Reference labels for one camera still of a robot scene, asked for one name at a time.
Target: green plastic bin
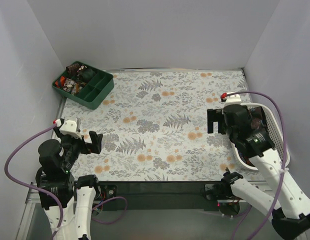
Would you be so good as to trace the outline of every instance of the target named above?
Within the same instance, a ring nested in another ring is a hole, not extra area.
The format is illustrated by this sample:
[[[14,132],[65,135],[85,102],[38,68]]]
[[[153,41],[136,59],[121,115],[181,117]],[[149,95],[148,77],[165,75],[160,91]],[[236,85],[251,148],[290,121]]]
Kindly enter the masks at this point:
[[[70,76],[66,70],[52,82],[51,86],[62,96],[69,98],[74,102],[77,102],[89,109],[97,109],[102,103],[102,101],[106,98],[106,96],[114,88],[113,75],[108,72],[91,67],[86,63],[76,61],[73,64],[75,63],[78,63],[80,65],[84,64],[87,67],[93,69],[96,73],[96,75],[88,82],[85,87],[80,90],[80,92],[76,96],[56,87],[54,84],[56,80],[61,78],[61,76],[72,80],[75,79],[75,76]]]

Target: white basket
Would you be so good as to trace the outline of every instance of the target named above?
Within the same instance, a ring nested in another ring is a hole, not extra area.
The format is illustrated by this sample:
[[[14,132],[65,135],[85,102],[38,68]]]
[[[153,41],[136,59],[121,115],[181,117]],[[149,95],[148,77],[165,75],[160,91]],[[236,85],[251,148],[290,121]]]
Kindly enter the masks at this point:
[[[276,122],[276,119],[272,113],[272,111],[265,105],[259,104],[259,103],[241,103],[243,106],[247,106],[248,109],[256,108],[256,107],[262,107],[265,116],[266,116],[266,122],[267,122],[267,128],[268,128],[268,133],[270,136],[270,139],[274,142],[275,148],[278,151],[280,159],[283,161],[283,135],[280,131],[279,125]],[[242,161],[239,152],[237,151],[235,145],[231,143],[231,147],[233,148],[233,151],[236,156],[236,160],[238,164],[245,169],[250,169],[253,171],[258,171],[258,169],[254,166],[249,166],[245,162]],[[288,164],[290,163],[290,153],[289,150],[287,149],[287,161],[285,163],[285,166],[287,167]]]

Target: white wall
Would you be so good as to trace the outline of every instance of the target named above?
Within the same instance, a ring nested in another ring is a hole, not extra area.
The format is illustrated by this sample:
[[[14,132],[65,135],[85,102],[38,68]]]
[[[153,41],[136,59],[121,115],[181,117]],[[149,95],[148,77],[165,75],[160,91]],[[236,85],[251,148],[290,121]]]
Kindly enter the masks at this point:
[[[310,197],[310,0],[280,0],[244,71],[249,89],[272,96],[283,112],[289,168]]]
[[[235,69],[279,0],[28,0],[64,66]]]
[[[0,0],[0,239],[15,239],[28,189],[4,174],[9,154],[49,127],[60,97],[50,83],[62,65],[26,0]],[[13,158],[10,172],[30,183],[39,168],[38,146],[47,133]]]

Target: gray floor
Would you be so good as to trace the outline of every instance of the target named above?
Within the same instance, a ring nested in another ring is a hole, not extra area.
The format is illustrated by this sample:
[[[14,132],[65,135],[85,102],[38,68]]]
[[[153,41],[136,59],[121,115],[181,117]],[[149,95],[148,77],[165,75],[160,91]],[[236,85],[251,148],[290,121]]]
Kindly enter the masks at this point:
[[[116,218],[120,212],[102,212],[103,220]],[[235,239],[244,240],[262,221],[263,215],[252,209],[242,223]],[[239,219],[203,214],[200,210],[129,210],[125,217],[113,224],[91,222],[92,240],[229,240]],[[27,240],[49,239],[49,222],[37,204]],[[254,240],[280,240],[267,223]]]

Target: floral pattern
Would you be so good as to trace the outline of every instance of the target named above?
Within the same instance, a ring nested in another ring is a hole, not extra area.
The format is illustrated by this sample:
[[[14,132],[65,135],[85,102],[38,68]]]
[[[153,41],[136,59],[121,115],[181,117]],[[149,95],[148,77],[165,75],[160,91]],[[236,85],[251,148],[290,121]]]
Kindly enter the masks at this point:
[[[241,71],[113,75],[114,89],[97,109],[65,103],[62,117],[80,117],[86,141],[89,131],[103,133],[101,153],[81,154],[75,162],[76,179],[96,174],[100,181],[218,181],[229,168],[264,180],[240,168],[226,135],[207,134],[207,109],[223,107],[222,93],[247,89]]]

